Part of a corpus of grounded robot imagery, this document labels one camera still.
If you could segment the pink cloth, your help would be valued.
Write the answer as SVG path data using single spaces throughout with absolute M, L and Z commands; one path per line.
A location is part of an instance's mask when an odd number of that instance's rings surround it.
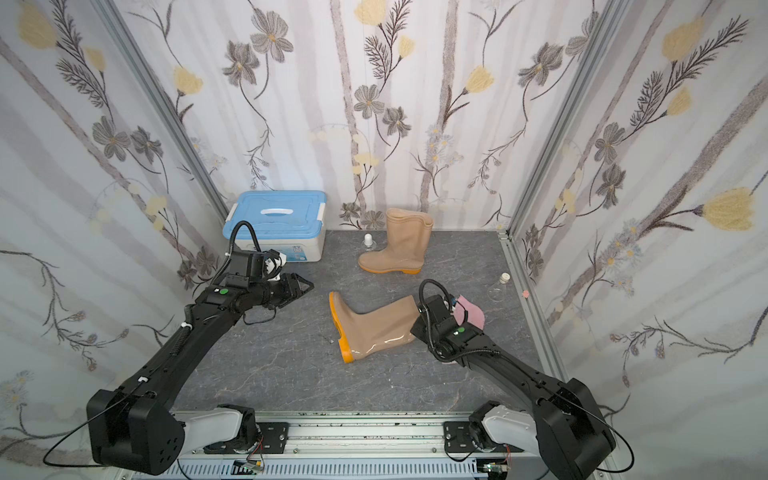
M 485 326 L 485 314 L 477 305 L 460 295 L 453 302 L 453 317 L 458 326 L 472 325 L 480 330 Z

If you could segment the tan rubber boot orange sole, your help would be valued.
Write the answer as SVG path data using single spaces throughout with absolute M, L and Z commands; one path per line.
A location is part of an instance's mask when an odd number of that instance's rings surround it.
M 418 274 L 424 265 L 433 227 L 434 220 L 427 213 L 388 209 L 387 244 L 383 250 L 362 253 L 358 258 L 359 267 L 375 274 Z

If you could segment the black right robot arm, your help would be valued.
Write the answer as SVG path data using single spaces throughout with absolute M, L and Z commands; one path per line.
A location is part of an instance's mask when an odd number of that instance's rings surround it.
M 525 364 L 469 321 L 458 324 L 457 303 L 441 283 L 422 281 L 411 333 L 436 360 L 478 371 L 518 398 L 536 427 L 535 451 L 556 478 L 588 478 L 617 445 L 592 392 L 575 378 L 563 382 Z

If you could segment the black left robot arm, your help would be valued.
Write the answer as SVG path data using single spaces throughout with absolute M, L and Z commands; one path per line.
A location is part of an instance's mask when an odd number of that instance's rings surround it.
M 192 450 L 245 453 L 259 434 L 250 407 L 221 404 L 177 418 L 171 411 L 191 374 L 247 311 L 275 313 L 312 291 L 311 281 L 285 273 L 279 254 L 236 251 L 210 285 L 186 306 L 179 329 L 135 374 L 87 403 L 93 460 L 103 466 L 159 475 Z

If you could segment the blue lid storage box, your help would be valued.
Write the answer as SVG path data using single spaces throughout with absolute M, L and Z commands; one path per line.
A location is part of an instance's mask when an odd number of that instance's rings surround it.
M 242 193 L 230 208 L 222 229 L 228 238 L 240 221 L 248 222 L 257 239 L 242 228 L 236 245 L 276 250 L 289 262 L 318 262 L 325 243 L 327 196 L 318 190 L 270 190 Z

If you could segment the glass flask with white stopper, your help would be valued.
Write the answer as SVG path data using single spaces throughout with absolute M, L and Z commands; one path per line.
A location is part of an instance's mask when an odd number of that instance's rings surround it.
M 502 273 L 496 282 L 488 288 L 488 297 L 494 302 L 502 302 L 507 297 L 510 280 L 511 276 L 509 273 Z

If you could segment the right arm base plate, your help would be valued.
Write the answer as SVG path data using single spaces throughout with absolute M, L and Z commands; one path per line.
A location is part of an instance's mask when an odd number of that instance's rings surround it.
M 482 437 L 469 421 L 442 423 L 444 452 L 453 456 L 473 453 L 522 453 L 520 448 Z

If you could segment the aluminium front rail frame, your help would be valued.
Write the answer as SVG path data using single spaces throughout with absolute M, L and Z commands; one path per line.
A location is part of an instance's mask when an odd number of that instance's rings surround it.
M 495 403 L 482 406 L 467 418 L 436 414 L 354 418 L 259 418 L 255 415 L 255 421 L 290 424 L 284 453 L 273 455 L 425 456 L 430 451 L 444 450 L 443 422 L 469 421 L 482 437 L 520 448 L 541 459 L 535 451 L 536 427 L 530 414 Z

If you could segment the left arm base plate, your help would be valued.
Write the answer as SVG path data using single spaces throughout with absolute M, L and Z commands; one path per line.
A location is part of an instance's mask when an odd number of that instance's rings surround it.
M 236 436 L 203 448 L 205 454 L 283 454 L 289 438 L 288 422 L 244 422 Z

